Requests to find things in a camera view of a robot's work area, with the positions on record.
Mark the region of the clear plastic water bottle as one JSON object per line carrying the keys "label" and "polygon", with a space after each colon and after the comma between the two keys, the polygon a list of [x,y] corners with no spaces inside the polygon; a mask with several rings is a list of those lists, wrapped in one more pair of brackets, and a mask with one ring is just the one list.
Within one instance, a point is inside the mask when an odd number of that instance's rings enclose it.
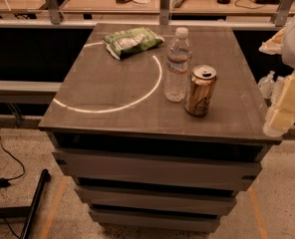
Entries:
{"label": "clear plastic water bottle", "polygon": [[163,83],[164,95],[171,102],[178,103],[184,99],[191,56],[188,29],[178,27],[167,46]]}

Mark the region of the green chip bag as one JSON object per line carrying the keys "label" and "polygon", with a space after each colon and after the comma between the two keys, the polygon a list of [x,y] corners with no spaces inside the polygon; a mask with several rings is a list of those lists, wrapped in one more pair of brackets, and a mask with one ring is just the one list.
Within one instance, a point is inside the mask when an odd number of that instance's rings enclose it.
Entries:
{"label": "green chip bag", "polygon": [[117,60],[123,56],[144,52],[164,42],[164,37],[150,28],[138,27],[110,33],[102,38],[107,50]]}

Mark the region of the gold soda can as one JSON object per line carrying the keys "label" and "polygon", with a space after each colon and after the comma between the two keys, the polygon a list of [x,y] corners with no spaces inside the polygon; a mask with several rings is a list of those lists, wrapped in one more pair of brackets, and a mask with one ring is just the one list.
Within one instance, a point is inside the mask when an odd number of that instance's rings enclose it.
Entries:
{"label": "gold soda can", "polygon": [[184,106],[189,114],[201,117],[208,113],[216,80],[216,71],[211,66],[197,65],[192,69]]}

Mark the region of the black metal stand leg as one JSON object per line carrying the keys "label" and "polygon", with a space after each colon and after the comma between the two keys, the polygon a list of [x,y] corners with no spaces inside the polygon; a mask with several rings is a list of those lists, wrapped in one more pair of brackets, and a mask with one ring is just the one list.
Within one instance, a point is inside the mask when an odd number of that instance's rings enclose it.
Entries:
{"label": "black metal stand leg", "polygon": [[51,174],[48,169],[43,169],[32,199],[32,202],[28,206],[15,206],[15,207],[0,207],[0,219],[2,219],[6,225],[11,229],[8,222],[13,218],[24,218],[25,222],[20,235],[14,233],[17,239],[29,239],[30,231],[34,223],[35,215],[37,213],[41,196],[45,184],[51,181]]}

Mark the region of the grey drawer cabinet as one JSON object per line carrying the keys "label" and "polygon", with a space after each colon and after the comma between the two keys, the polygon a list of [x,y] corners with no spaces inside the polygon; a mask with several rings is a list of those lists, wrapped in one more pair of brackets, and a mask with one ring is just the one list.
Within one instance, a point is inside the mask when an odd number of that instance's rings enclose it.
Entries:
{"label": "grey drawer cabinet", "polygon": [[99,223],[210,233],[250,187],[274,139],[266,104],[232,30],[193,27],[195,64],[216,70],[209,111],[168,101],[165,47],[114,59],[100,24],[43,116],[63,173]]}

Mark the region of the grey metal rail frame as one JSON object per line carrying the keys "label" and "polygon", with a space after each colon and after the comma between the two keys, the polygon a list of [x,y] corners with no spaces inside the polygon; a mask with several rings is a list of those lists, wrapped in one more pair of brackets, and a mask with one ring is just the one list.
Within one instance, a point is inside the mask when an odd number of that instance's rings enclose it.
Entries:
{"label": "grey metal rail frame", "polygon": [[115,21],[151,25],[159,24],[161,18],[167,19],[170,24],[180,24],[184,20],[217,17],[280,26],[295,14],[295,0],[283,0],[279,5],[259,5],[252,0],[230,0],[227,5],[220,5],[216,0],[186,0],[180,7],[168,10],[160,7],[160,0],[152,0],[147,4],[118,4],[114,0],[69,0],[59,7],[59,12],[66,22]]}

